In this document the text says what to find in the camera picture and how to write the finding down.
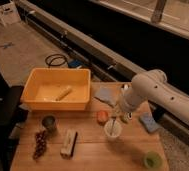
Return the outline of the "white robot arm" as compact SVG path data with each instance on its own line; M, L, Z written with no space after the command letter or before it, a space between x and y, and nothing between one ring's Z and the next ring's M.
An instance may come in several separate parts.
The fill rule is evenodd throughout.
M136 74L131 86L120 95L118 104L123 112L133 112L146 100L158 104L189 126L189 96L169 86L162 70Z

